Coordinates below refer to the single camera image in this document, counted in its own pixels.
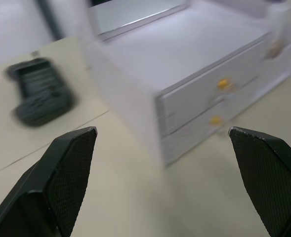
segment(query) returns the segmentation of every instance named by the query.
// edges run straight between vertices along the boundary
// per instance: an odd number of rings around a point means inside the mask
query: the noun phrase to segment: white storage box
[[[270,33],[251,15],[200,1],[88,47],[102,97],[169,164],[291,73],[291,35],[266,59]]]

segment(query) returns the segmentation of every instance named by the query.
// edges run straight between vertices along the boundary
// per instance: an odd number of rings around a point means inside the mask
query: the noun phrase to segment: textured gripper pad
[[[291,217],[291,172],[264,141],[243,130],[229,132],[245,189],[271,237]]]
[[[47,186],[47,198],[63,237],[73,231],[85,196],[94,147],[89,132],[73,142]]]

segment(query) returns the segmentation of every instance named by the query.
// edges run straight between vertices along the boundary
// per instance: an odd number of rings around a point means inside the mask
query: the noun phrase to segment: white wall
[[[0,63],[50,42],[33,0],[0,0]]]

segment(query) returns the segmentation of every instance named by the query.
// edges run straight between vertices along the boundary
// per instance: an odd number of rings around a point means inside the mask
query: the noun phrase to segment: gold drawer knob
[[[215,115],[210,119],[209,124],[212,126],[218,126],[218,125],[222,124],[222,121],[223,120],[222,120],[221,116]]]
[[[232,83],[230,82],[229,78],[222,78],[218,81],[218,88],[219,90],[227,90],[232,87]]]
[[[267,58],[276,58],[283,51],[283,43],[275,42],[268,50]]]

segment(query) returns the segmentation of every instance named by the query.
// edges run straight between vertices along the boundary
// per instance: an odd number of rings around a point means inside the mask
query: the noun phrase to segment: black rubber case
[[[45,58],[12,65],[7,74],[18,83],[23,101],[15,113],[26,125],[41,126],[66,113],[74,104],[66,83]]]

